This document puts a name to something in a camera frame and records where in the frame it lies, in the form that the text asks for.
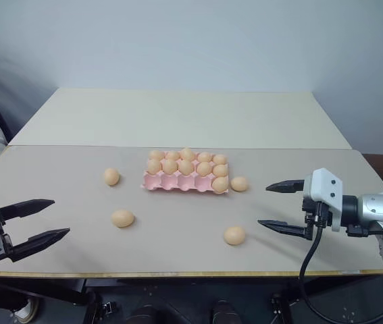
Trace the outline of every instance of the pink egg tray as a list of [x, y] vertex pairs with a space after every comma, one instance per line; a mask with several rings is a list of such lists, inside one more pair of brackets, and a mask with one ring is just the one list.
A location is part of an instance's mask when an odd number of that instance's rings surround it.
[[[162, 159], [161, 164], [164, 165], [165, 159]], [[196, 159], [191, 162], [194, 165], [194, 171], [190, 175], [183, 175], [180, 171], [176, 171], [173, 174], [169, 175], [164, 173], [162, 170], [158, 171], [155, 175], [148, 173], [147, 171], [143, 175], [143, 185], [142, 188], [146, 188], [148, 190], [155, 190], [157, 188], [163, 188], [164, 190], [171, 189], [181, 189], [182, 191], [188, 191], [190, 189], [197, 190], [199, 192], [212, 191], [212, 180], [216, 177], [210, 173], [205, 177], [201, 177], [197, 172], [197, 165], [200, 163]], [[215, 165], [214, 162], [209, 162], [209, 164], [213, 167]]]

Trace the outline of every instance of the floor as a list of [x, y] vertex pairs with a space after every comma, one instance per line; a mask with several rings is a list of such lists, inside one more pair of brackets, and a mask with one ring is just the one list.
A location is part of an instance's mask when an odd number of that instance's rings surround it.
[[[104, 302], [115, 301], [119, 311], [102, 323], [123, 323], [136, 308], [152, 304], [164, 314], [164, 323], [209, 323], [211, 305], [220, 299], [229, 300], [244, 324], [267, 323], [274, 319], [270, 296], [282, 283], [156, 283], [113, 288], [97, 288]], [[383, 312], [383, 276], [355, 283], [314, 296], [312, 302], [323, 313], [352, 323]], [[303, 302], [291, 306], [295, 323], [325, 323]], [[43, 300], [34, 324], [81, 323], [85, 307], [58, 300]], [[0, 323], [16, 323], [7, 310], [0, 309]]]

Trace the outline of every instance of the robotic arm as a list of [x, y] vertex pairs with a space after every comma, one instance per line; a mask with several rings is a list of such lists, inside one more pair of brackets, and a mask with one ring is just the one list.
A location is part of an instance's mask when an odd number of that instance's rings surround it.
[[[303, 191], [302, 210], [305, 212], [305, 227], [289, 225], [283, 221], [259, 220], [258, 222], [281, 234], [300, 236], [307, 240], [313, 239], [313, 229], [317, 227], [317, 236], [306, 256], [299, 276], [300, 288], [303, 288], [305, 268], [319, 244], [322, 231], [330, 226], [332, 231], [339, 232], [346, 228], [347, 236], [366, 237], [376, 235], [379, 242], [380, 256], [383, 258], [383, 192], [364, 194], [360, 197], [342, 194], [342, 181], [327, 169], [315, 170], [304, 180], [287, 180], [268, 186], [266, 190], [291, 193]], [[322, 319], [333, 321], [316, 311], [309, 303], [305, 289], [301, 289], [304, 301]], [[375, 323], [382, 319], [376, 317], [364, 323]]]
[[16, 262], [29, 257], [56, 243], [70, 231], [69, 228], [47, 231], [32, 236], [26, 242], [16, 246], [13, 246], [11, 238], [3, 231], [3, 225], [8, 219], [38, 213], [54, 202], [54, 200], [33, 199], [0, 208], [0, 260], [10, 258], [13, 262]]

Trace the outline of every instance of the tabletop surface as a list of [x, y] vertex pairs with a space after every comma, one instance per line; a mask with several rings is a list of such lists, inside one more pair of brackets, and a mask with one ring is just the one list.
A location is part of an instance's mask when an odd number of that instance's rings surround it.
[[351, 149], [310, 92], [60, 88], [11, 145]]
[[[248, 177], [247, 192], [227, 194], [141, 188], [148, 148], [112, 146], [11, 146], [0, 157], [0, 207], [33, 198], [55, 204], [36, 215], [11, 219], [5, 232], [13, 244], [47, 230], [70, 227], [61, 241], [12, 263], [0, 275], [25, 277], [139, 277], [186, 275], [294, 275], [311, 242], [272, 232], [258, 219], [304, 225], [302, 196], [266, 192], [271, 183], [301, 179], [326, 167], [343, 180], [344, 194], [383, 191], [383, 182], [353, 150], [209, 149], [228, 157], [230, 177]], [[122, 177], [103, 182], [107, 167]], [[128, 209], [130, 227], [112, 225], [110, 215]], [[239, 225], [240, 246], [223, 240]], [[326, 229], [310, 273], [383, 272], [375, 238], [348, 238]]]

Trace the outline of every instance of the white wall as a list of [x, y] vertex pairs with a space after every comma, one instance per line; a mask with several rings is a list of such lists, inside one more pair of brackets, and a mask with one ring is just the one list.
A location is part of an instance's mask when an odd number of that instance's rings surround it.
[[313, 90], [356, 149], [383, 153], [383, 0], [0, 0], [13, 130], [58, 86]]

